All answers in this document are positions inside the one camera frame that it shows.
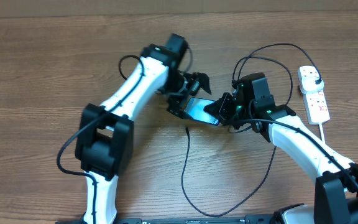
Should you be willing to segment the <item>blue Galaxy smartphone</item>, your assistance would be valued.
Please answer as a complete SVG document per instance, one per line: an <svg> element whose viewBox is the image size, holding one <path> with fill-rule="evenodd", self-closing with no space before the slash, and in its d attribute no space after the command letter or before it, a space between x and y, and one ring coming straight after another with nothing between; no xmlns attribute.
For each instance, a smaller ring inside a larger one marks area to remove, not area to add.
<svg viewBox="0 0 358 224"><path fill-rule="evenodd" d="M185 106L184 112L191 120L217 126L219 121L214 116L204 111L204 107L212 103L214 103L213 100L192 97Z"/></svg>

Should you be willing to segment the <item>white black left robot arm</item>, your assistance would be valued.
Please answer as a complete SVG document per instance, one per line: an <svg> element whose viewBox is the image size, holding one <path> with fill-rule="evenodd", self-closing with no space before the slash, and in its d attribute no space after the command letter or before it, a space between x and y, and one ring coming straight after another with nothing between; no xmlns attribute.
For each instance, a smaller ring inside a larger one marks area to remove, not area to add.
<svg viewBox="0 0 358 224"><path fill-rule="evenodd" d="M177 34L165 45L145 47L134 57L138 63L118 91L99 106L88 104L83 110L75 146L88 188L82 223L116 219L117 182L132 157L134 122L154 93L168 96L167 110L178 118L218 124L204 112L210 101L196 98L199 90L211 91L207 74L178 69L188 49L188 42Z"/></svg>

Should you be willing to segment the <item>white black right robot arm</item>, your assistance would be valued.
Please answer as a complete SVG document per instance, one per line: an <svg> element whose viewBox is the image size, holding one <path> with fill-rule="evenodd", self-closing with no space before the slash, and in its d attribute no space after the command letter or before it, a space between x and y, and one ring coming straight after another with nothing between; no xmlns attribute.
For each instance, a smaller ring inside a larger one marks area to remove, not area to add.
<svg viewBox="0 0 358 224"><path fill-rule="evenodd" d="M314 204L276 211L272 223L358 223L358 163L316 137L287 105L277 106L263 73L232 83L204 111L223 125L249 123L255 133L285 151L314 183Z"/></svg>

